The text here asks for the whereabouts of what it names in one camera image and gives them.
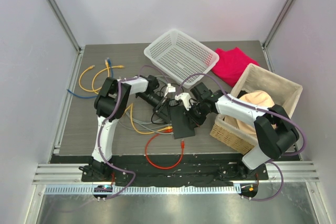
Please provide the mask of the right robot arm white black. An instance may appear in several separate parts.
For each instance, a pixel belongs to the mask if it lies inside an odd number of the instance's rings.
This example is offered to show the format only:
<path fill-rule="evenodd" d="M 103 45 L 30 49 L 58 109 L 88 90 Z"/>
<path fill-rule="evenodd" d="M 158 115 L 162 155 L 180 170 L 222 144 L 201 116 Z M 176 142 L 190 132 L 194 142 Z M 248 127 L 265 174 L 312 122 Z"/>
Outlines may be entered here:
<path fill-rule="evenodd" d="M 185 107 L 185 114 L 192 127 L 204 123 L 210 113 L 230 116 L 255 129 L 257 145 L 245 154 L 237 166 L 242 179 L 250 179 L 256 168 L 270 159 L 278 159 L 299 139 L 299 133 L 284 108 L 274 105 L 270 108 L 257 106 L 226 93 L 223 90 L 212 92 L 203 83 L 187 92 L 175 96 Z"/>

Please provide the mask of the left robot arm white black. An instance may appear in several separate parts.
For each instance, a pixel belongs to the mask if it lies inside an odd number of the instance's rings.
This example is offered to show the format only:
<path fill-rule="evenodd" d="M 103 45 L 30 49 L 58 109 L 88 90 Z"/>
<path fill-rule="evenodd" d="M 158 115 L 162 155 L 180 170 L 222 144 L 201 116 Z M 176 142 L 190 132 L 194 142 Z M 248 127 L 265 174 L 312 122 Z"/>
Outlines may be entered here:
<path fill-rule="evenodd" d="M 105 182 L 111 177 L 113 171 L 134 173 L 110 163 L 117 123 L 124 114 L 130 95 L 134 94 L 141 97 L 154 108 L 157 107 L 163 100 L 154 92 L 158 87 L 159 82 L 152 75 L 120 80 L 112 77 L 105 79 L 94 101 L 98 130 L 95 147 L 89 162 L 88 174 L 90 176 Z"/>

